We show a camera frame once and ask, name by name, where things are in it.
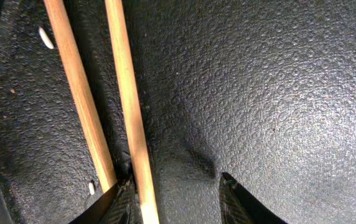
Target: white speck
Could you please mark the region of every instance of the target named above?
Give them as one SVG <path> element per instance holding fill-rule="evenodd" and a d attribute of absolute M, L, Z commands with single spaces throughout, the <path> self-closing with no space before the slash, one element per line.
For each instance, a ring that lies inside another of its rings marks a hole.
<path fill-rule="evenodd" d="M 90 194 L 94 195 L 95 194 L 95 186 L 93 185 L 92 181 L 88 184 L 88 188 L 90 189 Z"/>
<path fill-rule="evenodd" d="M 51 40 L 49 39 L 48 35 L 45 33 L 45 30 L 42 27 L 39 27 L 39 34 L 45 46 L 47 46 L 49 49 L 54 49 L 53 43 L 51 42 Z"/>

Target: wooden stick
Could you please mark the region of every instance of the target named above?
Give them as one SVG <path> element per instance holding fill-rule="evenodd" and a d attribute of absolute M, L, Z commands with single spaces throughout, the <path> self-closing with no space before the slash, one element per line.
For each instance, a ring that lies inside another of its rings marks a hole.
<path fill-rule="evenodd" d="M 121 0 L 105 0 L 124 122 L 144 224 L 159 223 L 134 67 Z"/>
<path fill-rule="evenodd" d="M 44 2 L 92 161 L 106 192 L 117 183 L 116 174 L 66 9 L 63 0 Z"/>

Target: wooden skewer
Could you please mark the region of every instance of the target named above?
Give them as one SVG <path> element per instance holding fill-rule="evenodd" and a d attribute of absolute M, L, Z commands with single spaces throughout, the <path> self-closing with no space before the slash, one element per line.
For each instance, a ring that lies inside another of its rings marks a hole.
<path fill-rule="evenodd" d="M 44 3 L 100 185 L 106 192 L 117 183 L 116 174 L 66 9 L 63 0 Z"/>
<path fill-rule="evenodd" d="M 144 224 L 157 224 L 156 198 L 121 0 L 105 0 L 129 152 Z"/>

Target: dark background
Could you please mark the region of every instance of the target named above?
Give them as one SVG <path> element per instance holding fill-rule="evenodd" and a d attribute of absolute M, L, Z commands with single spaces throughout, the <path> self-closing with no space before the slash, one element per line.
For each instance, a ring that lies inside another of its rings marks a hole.
<path fill-rule="evenodd" d="M 104 3 L 65 4 L 124 176 Z M 124 10 L 162 223 L 220 223 L 221 172 L 288 223 L 356 223 L 356 1 L 125 1 Z M 0 189 L 15 222 L 66 223 L 96 199 L 87 185 L 97 179 L 57 49 L 38 26 L 54 42 L 41 1 L 5 2 Z"/>

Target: textured leather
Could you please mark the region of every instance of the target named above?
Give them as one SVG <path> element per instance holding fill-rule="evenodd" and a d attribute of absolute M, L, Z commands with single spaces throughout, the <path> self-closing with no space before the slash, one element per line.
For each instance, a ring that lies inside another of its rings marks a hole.
<path fill-rule="evenodd" d="M 66 3 L 127 171 L 103 1 Z M 356 222 L 356 1 L 125 1 L 124 10 L 161 223 L 220 223 L 221 172 L 288 223 Z M 6 1 L 0 185 L 15 221 L 66 223 L 88 207 L 96 174 L 57 49 L 38 26 L 52 36 L 41 1 Z"/>

